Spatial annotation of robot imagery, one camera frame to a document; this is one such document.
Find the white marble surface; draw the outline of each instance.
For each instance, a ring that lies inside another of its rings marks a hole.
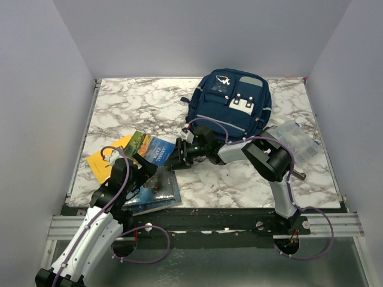
[[[185,123],[187,104],[199,78],[104,79],[93,111],[70,206],[88,206],[99,187],[86,157],[123,136],[140,130],[173,142]],[[295,120],[310,137],[320,140],[302,79],[268,80],[272,116],[268,126]],[[293,177],[301,206],[339,207],[339,199],[322,152],[303,167],[304,182]],[[176,171],[183,203],[179,207],[273,207],[268,183],[248,161],[215,166],[208,160]]]

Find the white logo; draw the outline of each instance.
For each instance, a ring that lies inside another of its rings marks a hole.
[[[230,78],[227,76],[215,76],[222,84],[230,85]]]

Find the backpack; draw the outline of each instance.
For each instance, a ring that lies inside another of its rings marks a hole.
[[[229,132],[229,140],[237,141],[259,134],[266,127],[271,114],[269,84],[260,76],[234,69],[218,69],[202,78],[189,100],[186,116],[188,123],[194,118],[207,118],[222,124]],[[195,127],[208,126],[219,141],[225,132],[210,121],[195,121]]]

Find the gray wall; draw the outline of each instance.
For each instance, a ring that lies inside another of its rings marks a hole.
[[[383,2],[353,0],[308,79],[341,192],[383,283]]]
[[[350,0],[54,0],[96,78],[308,76]]]
[[[33,286],[94,81],[51,0],[0,9],[0,286]]]

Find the yellow book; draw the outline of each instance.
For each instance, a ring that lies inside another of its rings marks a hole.
[[[110,145],[115,146],[116,148],[120,147],[125,149],[131,138],[132,136],[125,136]],[[108,148],[104,151],[104,155],[110,156],[112,152],[113,150]],[[97,181],[100,184],[103,184],[110,177],[110,173],[112,172],[112,167],[109,165],[109,162],[102,159],[100,151],[88,156],[86,160],[92,169],[92,172],[95,174]]]

